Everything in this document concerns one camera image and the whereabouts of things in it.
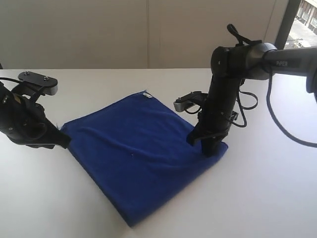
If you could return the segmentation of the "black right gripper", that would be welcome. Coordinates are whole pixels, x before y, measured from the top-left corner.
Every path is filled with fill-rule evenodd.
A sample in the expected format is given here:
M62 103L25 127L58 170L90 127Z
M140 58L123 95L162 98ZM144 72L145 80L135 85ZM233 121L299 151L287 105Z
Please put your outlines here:
M237 93L242 79L239 77L212 76L207 99L197 127L187 135L187 143L195 145L202 140L202 154L208 158L216 154L230 128Z

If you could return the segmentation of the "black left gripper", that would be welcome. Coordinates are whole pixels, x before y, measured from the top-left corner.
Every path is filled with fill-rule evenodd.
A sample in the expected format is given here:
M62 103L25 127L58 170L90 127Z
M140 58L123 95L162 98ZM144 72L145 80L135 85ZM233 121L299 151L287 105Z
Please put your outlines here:
M27 98L9 91L0 84L0 131L17 145L67 149L71 137L55 127L45 116L43 108Z

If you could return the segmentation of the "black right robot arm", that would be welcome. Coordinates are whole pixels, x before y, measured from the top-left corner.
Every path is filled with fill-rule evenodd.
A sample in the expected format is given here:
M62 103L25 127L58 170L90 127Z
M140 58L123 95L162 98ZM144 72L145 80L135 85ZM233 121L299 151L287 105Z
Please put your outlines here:
M317 146L316 143L301 140L289 133L278 121L270 102L275 74L303 76L306 78L306 91L317 93L315 47L278 50L270 43L218 47L211 57L211 72L209 92L198 114L198 123L186 139L190 145L200 141L205 156L214 152L234 124L233 107L241 103L239 89L245 79L268 80L266 105L274 123L294 142L312 148Z

